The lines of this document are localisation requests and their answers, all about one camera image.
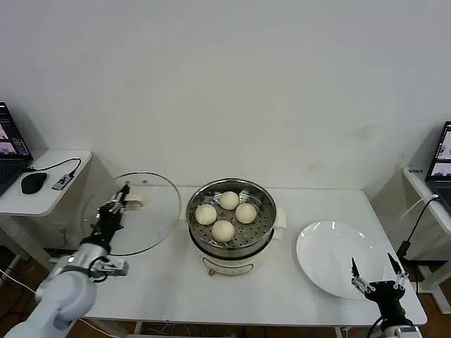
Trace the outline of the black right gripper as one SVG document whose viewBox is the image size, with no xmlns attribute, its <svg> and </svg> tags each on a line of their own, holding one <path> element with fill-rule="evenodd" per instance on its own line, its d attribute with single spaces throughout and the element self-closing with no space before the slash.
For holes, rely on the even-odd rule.
<svg viewBox="0 0 451 338">
<path fill-rule="evenodd" d="M 401 265 L 388 253 L 390 264 L 394 270 L 395 281 L 367 282 L 363 279 L 352 258 L 352 279 L 351 283 L 360 292 L 366 292 L 366 299 L 376 303 L 382 319 L 405 318 L 405 311 L 400 305 L 400 299 L 405 294 L 405 283 L 409 274 L 405 272 Z"/>
</svg>

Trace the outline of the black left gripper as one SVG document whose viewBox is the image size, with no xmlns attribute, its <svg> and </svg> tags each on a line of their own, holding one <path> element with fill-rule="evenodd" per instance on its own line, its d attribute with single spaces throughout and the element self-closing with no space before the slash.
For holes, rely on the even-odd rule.
<svg viewBox="0 0 451 338">
<path fill-rule="evenodd" d="M 121 220 L 125 210 L 126 197 L 130 193 L 128 181 L 112 197 L 114 204 L 107 204 L 99 209 L 97 224 L 92 233 L 97 242 L 110 243 L 117 231 L 122 228 Z"/>
</svg>

